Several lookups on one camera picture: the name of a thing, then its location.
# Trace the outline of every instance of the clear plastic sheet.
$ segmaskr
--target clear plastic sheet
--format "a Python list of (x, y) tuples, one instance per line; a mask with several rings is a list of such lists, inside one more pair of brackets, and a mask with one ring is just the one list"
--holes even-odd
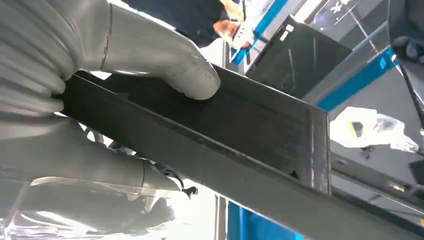
[(0, 179), (0, 239), (152, 239), (182, 223), (179, 191), (61, 177)]
[(404, 134), (405, 124), (375, 109), (347, 107), (330, 123), (330, 138), (347, 148), (390, 145), (415, 153), (419, 146)]

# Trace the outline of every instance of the black metal bar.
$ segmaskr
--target black metal bar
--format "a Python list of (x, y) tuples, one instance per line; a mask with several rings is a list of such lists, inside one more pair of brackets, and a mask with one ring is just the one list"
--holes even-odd
[(157, 78), (112, 75), (102, 86), (268, 168), (286, 174), (296, 170), (307, 186), (330, 193), (327, 114), (234, 72), (216, 69), (221, 88), (208, 101), (189, 99)]

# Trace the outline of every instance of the white plastic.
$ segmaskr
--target white plastic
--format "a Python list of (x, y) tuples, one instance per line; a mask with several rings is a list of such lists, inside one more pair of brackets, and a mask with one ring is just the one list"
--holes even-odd
[[(358, 135), (353, 123), (362, 124)], [(330, 123), (330, 138), (347, 148), (390, 145), (390, 148), (415, 153), (419, 146), (404, 134), (405, 124), (375, 109), (347, 107)]]

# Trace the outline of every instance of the gray metal surface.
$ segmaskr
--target gray metal surface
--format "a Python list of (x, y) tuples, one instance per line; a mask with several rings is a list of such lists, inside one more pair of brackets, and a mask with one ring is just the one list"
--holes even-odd
[[(405, 80), (396, 68), (386, 72), (378, 80), (336, 107), (329, 113), (330, 121), (334, 120), (347, 106), (376, 109), (383, 115), (404, 122), (405, 135), (418, 145), (423, 145), (420, 118)], [(368, 160), (359, 155), (360, 149), (346, 148), (336, 142), (331, 143), (331, 150), (342, 157), (411, 185), (414, 185), (416, 181), (409, 169), (409, 163), (422, 159), (417, 154), (390, 149), (386, 145), (375, 146)]]
[(415, 186), (387, 174), (365, 167), (355, 161), (333, 153), (331, 155), (331, 173), (354, 184), (376, 192), (379, 196), (405, 205), (424, 216), (424, 200), (413, 195)]
[[(229, 77), (221, 74), (221, 79)], [(106, 89), (94, 87), (93, 83), (81, 81), (80, 85), (68, 86), (68, 90), (68, 94), (73, 95), (73, 92), (79, 96), (65, 101), (69, 103), (67, 112), (70, 115), (89, 126), (96, 125), (100, 132), (130, 148), (160, 160), (255, 213), (312, 239), (423, 238), (419, 229), (400, 218), (391, 214), (379, 218), (375, 214), (381, 211), (361, 209), (367, 204), (352, 206), (320, 194), (257, 159)], [(107, 110), (91, 107), (90, 103), (95, 102), (103, 103)], [(96, 118), (108, 121), (99, 122)]]

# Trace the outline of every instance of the metal beam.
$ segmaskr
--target metal beam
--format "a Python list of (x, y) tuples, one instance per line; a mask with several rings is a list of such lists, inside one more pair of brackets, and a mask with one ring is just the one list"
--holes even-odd
[[(220, 91), (224, 90), (238, 98), (239, 101), (240, 99), (242, 102), (248, 102), (249, 99), (251, 101), (261, 99), (258, 101), (262, 101), (262, 104), (256, 106), (265, 109), (280, 108), (280, 110), (291, 107), (302, 112), (303, 102), (223, 69), (218, 72), (223, 83), (233, 80), (232, 83), (238, 84), (235, 85), (235, 88), (224, 87)], [(163, 108), (167, 105), (168, 108), (175, 107), (170, 99), (167, 99), (169, 96), (165, 94), (166, 91), (157, 92), (157, 90), (151, 88), (146, 89), (146, 92), (159, 93), (162, 101), (166, 104), (155, 102), (153, 105), (158, 104)], [(229, 98), (228, 94), (217, 94), (213, 101)], [(195, 115), (190, 114), (189, 111), (178, 109), (181, 110), (179, 113), (176, 111), (173, 116), (164, 116), (77, 76), (67, 82), (66, 92), (61, 98), (65, 102), (64, 113), (66, 115), (135, 151), (144, 153), (155, 161), (172, 167), (222, 196), (312, 239), (423, 239), (424, 234), (413, 226), (408, 229), (408, 226), (394, 224), (391, 218), (400, 218), (396, 218), (392, 214), (390, 217), (379, 218), (364, 209), (352, 207), (345, 201), (312, 190), (258, 158), (173, 120), (178, 119), (178, 116), (181, 118), (186, 116), (187, 119), (193, 120)], [(145, 105), (149, 105), (149, 98), (145, 100)], [(209, 120), (207, 122), (211, 123), (210, 119), (214, 116), (206, 114), (208, 111), (205, 109), (205, 105), (213, 106), (213, 101), (186, 100), (185, 105), (190, 110), (198, 108), (197, 113), (201, 116), (195, 118), (197, 123), (201, 119)], [(230, 102), (227, 104), (229, 105), (226, 108), (238, 111)], [(282, 120), (288, 117), (290, 116), (281, 115)], [(244, 120), (240, 118), (238, 120), (242, 125)], [(222, 132), (223, 129), (231, 132), (231, 129), (226, 128), (225, 125), (209, 126), (214, 127), (213, 131), (215, 132)], [(266, 126), (258, 125), (256, 127), (265, 128)], [(267, 130), (277, 131), (278, 129), (278, 127), (272, 126)], [(285, 129), (281, 129), (283, 132), (292, 130), (289, 125), (286, 125)], [(246, 138), (243, 141), (248, 143), (250, 139)]]

